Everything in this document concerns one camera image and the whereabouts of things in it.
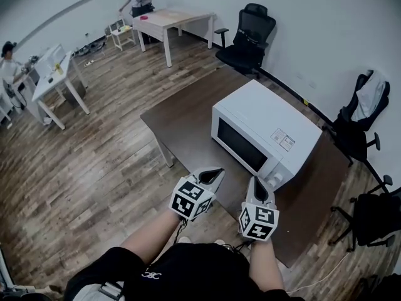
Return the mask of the grey garment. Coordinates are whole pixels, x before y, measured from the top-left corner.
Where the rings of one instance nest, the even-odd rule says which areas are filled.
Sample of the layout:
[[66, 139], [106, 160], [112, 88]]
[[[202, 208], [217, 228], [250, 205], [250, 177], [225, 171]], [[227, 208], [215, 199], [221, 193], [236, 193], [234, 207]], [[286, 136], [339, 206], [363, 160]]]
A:
[[377, 108], [386, 86], [385, 77], [379, 71], [372, 71], [372, 75], [356, 92], [358, 105], [355, 109], [352, 120], [358, 122], [369, 118]]

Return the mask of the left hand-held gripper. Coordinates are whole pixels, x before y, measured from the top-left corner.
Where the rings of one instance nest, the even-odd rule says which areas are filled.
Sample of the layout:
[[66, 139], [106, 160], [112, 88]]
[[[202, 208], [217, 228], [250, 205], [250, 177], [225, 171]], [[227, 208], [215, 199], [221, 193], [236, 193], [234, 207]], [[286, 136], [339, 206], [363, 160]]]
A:
[[193, 221], [205, 213], [225, 176], [221, 167], [203, 167], [180, 178], [169, 203], [169, 208], [187, 221]]

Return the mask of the white microwave oven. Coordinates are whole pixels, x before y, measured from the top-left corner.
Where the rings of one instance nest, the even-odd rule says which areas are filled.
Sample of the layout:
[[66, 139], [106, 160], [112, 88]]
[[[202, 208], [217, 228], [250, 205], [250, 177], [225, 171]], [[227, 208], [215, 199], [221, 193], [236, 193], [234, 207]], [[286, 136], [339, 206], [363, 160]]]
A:
[[272, 191], [295, 177], [322, 134], [312, 121], [256, 80], [215, 105], [268, 156], [255, 176]]

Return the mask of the white square table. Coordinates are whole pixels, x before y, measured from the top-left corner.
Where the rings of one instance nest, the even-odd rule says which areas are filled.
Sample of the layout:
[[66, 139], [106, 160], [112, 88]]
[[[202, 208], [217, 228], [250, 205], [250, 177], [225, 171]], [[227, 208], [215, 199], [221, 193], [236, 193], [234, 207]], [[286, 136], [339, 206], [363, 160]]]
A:
[[[78, 78], [80, 79], [83, 87], [87, 88], [88, 87], [87, 81], [84, 79], [81, 70], [76, 64], [74, 58], [72, 57], [72, 51], [68, 51], [66, 53], [65, 58], [61, 62], [63, 74], [60, 75], [57, 71], [54, 71], [48, 78], [40, 78], [32, 98], [32, 101], [34, 103], [37, 103], [45, 111], [45, 113], [52, 119], [52, 121], [62, 130], [65, 130], [65, 125], [53, 113], [53, 111], [47, 106], [47, 104], [45, 104], [43, 100], [43, 97], [49, 92], [53, 91], [56, 87], [58, 87], [60, 83], [64, 83], [66, 85], [67, 89], [70, 91], [72, 96], [78, 102], [78, 105], [82, 108], [84, 113], [86, 113], [87, 115], [90, 114], [90, 109], [86, 106], [83, 99], [77, 92], [76, 88], [73, 86], [71, 80], [68, 78], [68, 70], [70, 69], [71, 65], [73, 66], [74, 71], [77, 74]], [[53, 81], [51, 83], [48, 83], [48, 80], [50, 78], [53, 78]]]

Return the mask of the black mesh office chair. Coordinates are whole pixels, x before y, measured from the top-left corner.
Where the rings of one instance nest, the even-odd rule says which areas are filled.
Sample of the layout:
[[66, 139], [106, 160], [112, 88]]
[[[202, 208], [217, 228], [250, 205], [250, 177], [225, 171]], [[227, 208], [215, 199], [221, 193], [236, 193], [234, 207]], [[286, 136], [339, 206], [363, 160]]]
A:
[[265, 50], [269, 46], [269, 35], [276, 26], [276, 20], [268, 15], [267, 7], [249, 3], [239, 12], [236, 35], [231, 45], [226, 46], [225, 33], [221, 28], [215, 34], [221, 36], [222, 48], [216, 53], [217, 59], [231, 66], [243, 75], [260, 79], [261, 65]]

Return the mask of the dark brown table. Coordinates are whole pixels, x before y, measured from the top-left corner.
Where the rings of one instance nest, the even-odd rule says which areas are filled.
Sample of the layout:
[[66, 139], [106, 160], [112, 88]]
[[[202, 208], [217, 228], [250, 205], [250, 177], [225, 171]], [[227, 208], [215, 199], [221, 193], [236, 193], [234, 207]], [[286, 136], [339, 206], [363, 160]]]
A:
[[[247, 82], [225, 66], [142, 114], [168, 164], [179, 161], [188, 171], [209, 166], [225, 170], [217, 200], [233, 218], [239, 215], [250, 174], [212, 139], [212, 106]], [[323, 134], [301, 171], [277, 191], [280, 215], [273, 244], [286, 267], [315, 241], [347, 173], [348, 161]]]

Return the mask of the white microwave door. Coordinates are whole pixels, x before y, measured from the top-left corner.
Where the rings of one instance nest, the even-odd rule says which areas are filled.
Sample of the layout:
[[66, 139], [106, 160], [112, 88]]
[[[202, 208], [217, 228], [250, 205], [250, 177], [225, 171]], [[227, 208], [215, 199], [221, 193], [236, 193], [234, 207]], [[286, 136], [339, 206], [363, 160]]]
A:
[[211, 136], [254, 175], [268, 161], [268, 156], [217, 105], [212, 108]]

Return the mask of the person's black shirt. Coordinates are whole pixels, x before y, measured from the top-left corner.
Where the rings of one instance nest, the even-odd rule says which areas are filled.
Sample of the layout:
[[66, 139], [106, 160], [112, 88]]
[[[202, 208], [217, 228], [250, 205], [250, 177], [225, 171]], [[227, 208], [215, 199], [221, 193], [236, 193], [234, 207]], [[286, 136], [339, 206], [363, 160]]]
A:
[[149, 266], [129, 250], [110, 248], [68, 282], [64, 301], [106, 282], [124, 282], [125, 301], [304, 301], [284, 290], [263, 292], [246, 258], [215, 243], [177, 243]]

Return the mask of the person's left forearm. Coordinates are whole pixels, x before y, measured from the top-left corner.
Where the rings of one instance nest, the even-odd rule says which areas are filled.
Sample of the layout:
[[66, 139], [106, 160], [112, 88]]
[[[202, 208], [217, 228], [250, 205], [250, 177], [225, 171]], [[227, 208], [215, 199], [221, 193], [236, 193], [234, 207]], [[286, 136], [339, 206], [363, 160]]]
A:
[[167, 209], [132, 233], [121, 247], [136, 254], [145, 265], [150, 265], [160, 255], [179, 224], [179, 215]]

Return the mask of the person's right forearm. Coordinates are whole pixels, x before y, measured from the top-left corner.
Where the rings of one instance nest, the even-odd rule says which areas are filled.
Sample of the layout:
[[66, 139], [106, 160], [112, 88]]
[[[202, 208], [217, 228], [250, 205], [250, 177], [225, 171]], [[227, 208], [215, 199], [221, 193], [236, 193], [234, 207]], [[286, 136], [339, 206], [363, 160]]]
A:
[[283, 290], [284, 282], [271, 240], [255, 241], [251, 246], [249, 276], [260, 290]]

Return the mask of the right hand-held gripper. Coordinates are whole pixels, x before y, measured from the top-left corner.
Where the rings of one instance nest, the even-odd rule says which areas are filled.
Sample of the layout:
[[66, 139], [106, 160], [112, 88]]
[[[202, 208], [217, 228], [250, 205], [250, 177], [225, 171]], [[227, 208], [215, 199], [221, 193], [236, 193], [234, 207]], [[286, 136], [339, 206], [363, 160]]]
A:
[[274, 192], [260, 177], [250, 179], [241, 207], [239, 226], [243, 237], [268, 241], [278, 226], [279, 211]]

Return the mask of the black office chair with garment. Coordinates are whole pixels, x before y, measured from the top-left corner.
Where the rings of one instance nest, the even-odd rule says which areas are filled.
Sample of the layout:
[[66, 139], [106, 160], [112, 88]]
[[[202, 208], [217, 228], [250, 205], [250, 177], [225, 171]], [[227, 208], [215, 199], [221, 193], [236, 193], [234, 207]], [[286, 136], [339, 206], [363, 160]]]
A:
[[353, 165], [354, 160], [367, 164], [369, 147], [374, 146], [378, 151], [381, 149], [379, 135], [374, 133], [373, 139], [368, 141], [366, 132], [370, 130], [375, 120], [389, 104], [390, 84], [388, 81], [385, 80], [385, 90], [374, 113], [369, 118], [358, 122], [352, 120], [352, 115], [358, 105], [356, 92], [366, 84], [372, 75], [372, 71], [374, 70], [369, 70], [366, 74], [362, 73], [358, 76], [350, 103], [340, 109], [336, 120], [331, 125], [323, 126], [323, 130], [329, 132], [337, 148], [350, 161], [350, 166]]

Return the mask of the grey chest harness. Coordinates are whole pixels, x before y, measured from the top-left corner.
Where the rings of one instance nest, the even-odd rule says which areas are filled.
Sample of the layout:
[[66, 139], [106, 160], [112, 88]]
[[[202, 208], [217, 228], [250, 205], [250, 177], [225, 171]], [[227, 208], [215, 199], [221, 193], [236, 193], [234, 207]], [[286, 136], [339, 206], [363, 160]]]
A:
[[125, 301], [123, 286], [124, 282], [86, 285], [73, 301]]

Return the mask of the light wood table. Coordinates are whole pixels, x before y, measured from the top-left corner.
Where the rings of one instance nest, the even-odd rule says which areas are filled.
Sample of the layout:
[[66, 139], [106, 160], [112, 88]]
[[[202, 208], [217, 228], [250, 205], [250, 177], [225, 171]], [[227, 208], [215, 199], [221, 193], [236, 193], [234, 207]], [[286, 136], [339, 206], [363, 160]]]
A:
[[172, 60], [170, 55], [168, 29], [177, 28], [179, 36], [181, 36], [182, 27], [185, 24], [206, 19], [207, 47], [208, 49], [211, 49], [214, 35], [215, 15], [215, 13], [204, 9], [175, 6], [144, 14], [143, 17], [147, 17], [147, 19], [141, 19], [140, 16], [137, 16], [133, 18], [132, 27], [137, 31], [140, 47], [143, 52], [146, 51], [142, 36], [144, 33], [160, 42], [163, 42], [166, 64], [170, 68], [172, 66]]

